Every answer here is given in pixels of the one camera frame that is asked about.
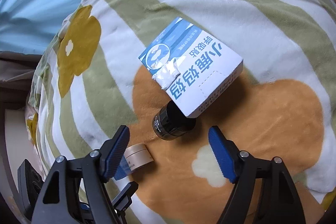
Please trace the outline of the black round jar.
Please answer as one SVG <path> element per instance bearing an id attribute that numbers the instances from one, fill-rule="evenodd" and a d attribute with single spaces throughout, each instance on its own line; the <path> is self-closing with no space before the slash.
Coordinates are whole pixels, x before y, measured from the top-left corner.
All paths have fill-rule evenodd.
<path id="1" fill-rule="evenodd" d="M 153 130 L 163 140 L 174 140 L 194 129 L 195 118 L 187 118 L 178 106 L 169 101 L 154 116 L 152 121 Z"/>

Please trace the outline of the blue white large box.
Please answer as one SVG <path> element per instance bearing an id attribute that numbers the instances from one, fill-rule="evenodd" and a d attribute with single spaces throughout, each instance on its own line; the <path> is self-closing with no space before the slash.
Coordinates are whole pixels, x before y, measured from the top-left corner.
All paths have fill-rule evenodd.
<path id="1" fill-rule="evenodd" d="M 243 70 L 240 55 L 181 17 L 152 41 L 139 60 L 187 118 L 200 116 Z"/>

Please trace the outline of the left brown curtain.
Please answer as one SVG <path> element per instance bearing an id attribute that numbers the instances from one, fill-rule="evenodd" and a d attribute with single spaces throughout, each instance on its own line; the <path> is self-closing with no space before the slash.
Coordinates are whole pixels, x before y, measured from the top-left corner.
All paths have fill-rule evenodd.
<path id="1" fill-rule="evenodd" d="M 31 88 L 41 55 L 1 51 L 1 105 L 21 108 Z"/>

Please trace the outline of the green striped floral blanket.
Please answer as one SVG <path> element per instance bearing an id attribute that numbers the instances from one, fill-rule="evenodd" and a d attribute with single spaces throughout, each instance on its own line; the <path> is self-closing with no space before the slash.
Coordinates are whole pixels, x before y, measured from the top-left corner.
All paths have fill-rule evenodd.
<path id="1" fill-rule="evenodd" d="M 46 175 L 120 125 L 153 161 L 129 223 L 215 223 L 233 185 L 208 131 L 283 159 L 306 219 L 335 198 L 335 0 L 81 0 L 43 53 L 26 124 Z"/>

